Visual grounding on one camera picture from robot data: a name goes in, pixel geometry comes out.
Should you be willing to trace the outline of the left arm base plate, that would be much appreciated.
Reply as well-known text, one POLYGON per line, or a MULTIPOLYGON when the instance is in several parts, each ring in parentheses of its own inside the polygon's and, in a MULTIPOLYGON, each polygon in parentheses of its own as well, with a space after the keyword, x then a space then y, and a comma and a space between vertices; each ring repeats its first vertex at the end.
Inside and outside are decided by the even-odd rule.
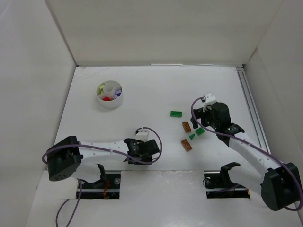
POLYGON ((115 200, 120 198, 120 172, 107 172, 106 181, 88 183, 81 181, 81 199, 115 200))

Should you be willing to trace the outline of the green square lego plate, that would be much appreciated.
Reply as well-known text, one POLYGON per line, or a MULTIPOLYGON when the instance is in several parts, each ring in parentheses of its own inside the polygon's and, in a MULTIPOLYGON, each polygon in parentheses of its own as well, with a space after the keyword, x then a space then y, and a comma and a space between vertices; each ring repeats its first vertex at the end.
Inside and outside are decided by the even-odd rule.
POLYGON ((198 136, 200 136, 200 135, 202 135, 202 134, 205 133, 205 130, 204 130, 203 128, 197 128, 197 129, 195 130, 195 133, 196 133, 198 136))

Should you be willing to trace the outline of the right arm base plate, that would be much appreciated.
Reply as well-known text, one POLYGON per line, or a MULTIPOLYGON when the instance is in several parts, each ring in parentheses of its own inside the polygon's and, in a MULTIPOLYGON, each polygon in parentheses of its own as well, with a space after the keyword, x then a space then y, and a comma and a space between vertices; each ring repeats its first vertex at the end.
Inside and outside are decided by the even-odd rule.
POLYGON ((250 192, 220 171, 204 171, 203 186, 208 199, 250 199, 250 192))

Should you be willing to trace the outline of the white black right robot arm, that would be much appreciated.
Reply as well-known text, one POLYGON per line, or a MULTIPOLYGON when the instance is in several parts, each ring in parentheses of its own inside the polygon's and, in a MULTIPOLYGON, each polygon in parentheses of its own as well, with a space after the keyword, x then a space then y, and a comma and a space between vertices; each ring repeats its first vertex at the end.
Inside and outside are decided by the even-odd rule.
POLYGON ((221 167, 219 187, 234 187, 236 184, 248 187, 258 193, 273 211, 290 210, 289 205, 295 202, 299 202, 295 211, 303 207, 303 189, 296 165, 285 164, 257 146, 242 127, 232 123, 225 103, 214 102, 198 109, 192 107, 191 122, 195 129, 201 126, 216 134, 220 141, 239 153, 260 175, 255 178, 232 172, 232 169, 241 166, 232 162, 221 167))

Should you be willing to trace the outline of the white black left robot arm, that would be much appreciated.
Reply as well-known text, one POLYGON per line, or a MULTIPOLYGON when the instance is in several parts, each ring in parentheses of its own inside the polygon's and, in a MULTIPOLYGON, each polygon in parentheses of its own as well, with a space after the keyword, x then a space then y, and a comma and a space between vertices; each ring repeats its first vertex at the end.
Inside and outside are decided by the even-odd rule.
POLYGON ((126 162, 129 165, 151 165, 160 156, 162 145, 156 140, 127 138, 110 143, 85 143, 69 136, 49 148, 42 160, 47 164, 49 180, 57 182, 75 178, 86 183, 107 180, 107 162, 126 162))

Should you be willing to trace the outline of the green 2x4 lego brick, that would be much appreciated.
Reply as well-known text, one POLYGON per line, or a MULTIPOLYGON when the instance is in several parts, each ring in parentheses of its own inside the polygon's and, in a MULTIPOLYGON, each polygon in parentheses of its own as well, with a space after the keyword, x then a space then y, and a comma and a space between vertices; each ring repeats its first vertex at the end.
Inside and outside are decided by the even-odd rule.
POLYGON ((181 111, 171 111, 170 112, 170 117, 181 118, 182 117, 182 112, 181 111))

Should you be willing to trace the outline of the lime green small lego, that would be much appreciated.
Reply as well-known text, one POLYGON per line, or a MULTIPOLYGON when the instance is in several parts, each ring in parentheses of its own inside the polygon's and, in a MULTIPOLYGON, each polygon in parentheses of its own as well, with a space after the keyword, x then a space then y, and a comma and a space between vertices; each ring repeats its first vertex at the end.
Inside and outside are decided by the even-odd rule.
POLYGON ((104 93, 104 90, 103 90, 104 86, 105 86, 105 84, 102 84, 102 85, 99 86, 100 94, 104 93))

